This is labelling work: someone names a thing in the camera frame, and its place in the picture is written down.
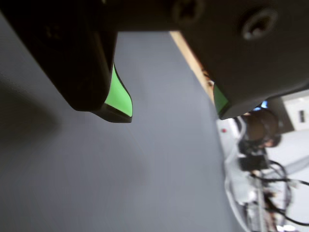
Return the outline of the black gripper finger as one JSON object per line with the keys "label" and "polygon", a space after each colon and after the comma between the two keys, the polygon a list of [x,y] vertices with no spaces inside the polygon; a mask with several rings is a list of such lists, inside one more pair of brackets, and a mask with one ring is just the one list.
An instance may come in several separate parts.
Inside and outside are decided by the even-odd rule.
{"label": "black gripper finger", "polygon": [[308,1],[171,0],[169,10],[225,99],[220,119],[308,88]]}
{"label": "black gripper finger", "polygon": [[92,30],[84,0],[3,0],[0,10],[76,111],[130,123],[133,103],[114,63],[117,33]]}

